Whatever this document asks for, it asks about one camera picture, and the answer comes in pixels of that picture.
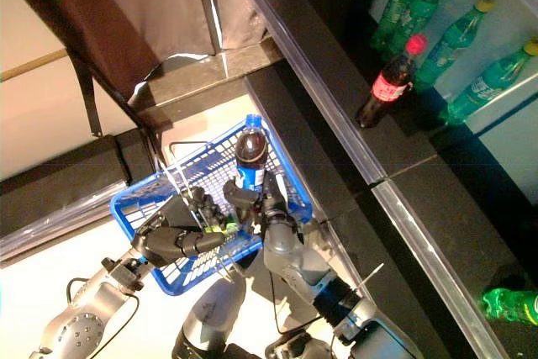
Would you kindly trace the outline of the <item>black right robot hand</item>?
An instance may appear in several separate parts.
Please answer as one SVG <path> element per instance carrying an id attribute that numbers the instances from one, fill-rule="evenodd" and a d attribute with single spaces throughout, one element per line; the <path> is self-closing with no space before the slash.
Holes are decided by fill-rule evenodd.
<path id="1" fill-rule="evenodd" d="M 260 192 L 245 190 L 228 180 L 223 186 L 225 199 L 235 208 L 252 212 L 261 225 L 264 248 L 280 254 L 304 248 L 298 222 L 290 213 L 287 200 L 281 192 L 277 175 L 266 172 Z"/>

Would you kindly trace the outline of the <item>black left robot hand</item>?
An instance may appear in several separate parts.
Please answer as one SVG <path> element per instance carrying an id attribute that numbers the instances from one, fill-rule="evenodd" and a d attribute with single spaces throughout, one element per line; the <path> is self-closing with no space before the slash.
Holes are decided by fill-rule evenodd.
<path id="1" fill-rule="evenodd" d="M 223 245 L 229 218 L 202 187 L 169 198 L 134 233 L 131 245 L 154 267 Z"/>

